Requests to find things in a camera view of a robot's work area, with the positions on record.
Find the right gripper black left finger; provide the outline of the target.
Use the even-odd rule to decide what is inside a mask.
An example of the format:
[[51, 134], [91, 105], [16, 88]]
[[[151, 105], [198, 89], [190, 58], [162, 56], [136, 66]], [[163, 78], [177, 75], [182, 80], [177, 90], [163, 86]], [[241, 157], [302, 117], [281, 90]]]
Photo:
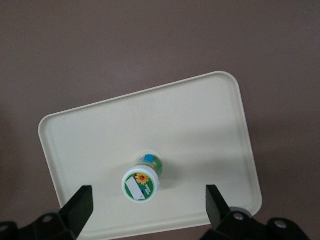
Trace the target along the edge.
[[58, 212], [40, 216], [18, 228], [14, 221], [0, 223], [2, 240], [76, 240], [94, 210], [93, 188], [82, 186]]

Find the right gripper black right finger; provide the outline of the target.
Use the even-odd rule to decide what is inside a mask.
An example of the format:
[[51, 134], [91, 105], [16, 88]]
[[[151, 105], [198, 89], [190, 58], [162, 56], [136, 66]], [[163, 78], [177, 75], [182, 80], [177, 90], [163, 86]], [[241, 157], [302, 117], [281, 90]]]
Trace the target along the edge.
[[271, 218], [267, 224], [255, 220], [243, 208], [230, 208], [216, 185], [207, 185], [206, 212], [211, 229], [203, 240], [308, 240], [307, 234], [293, 221]]

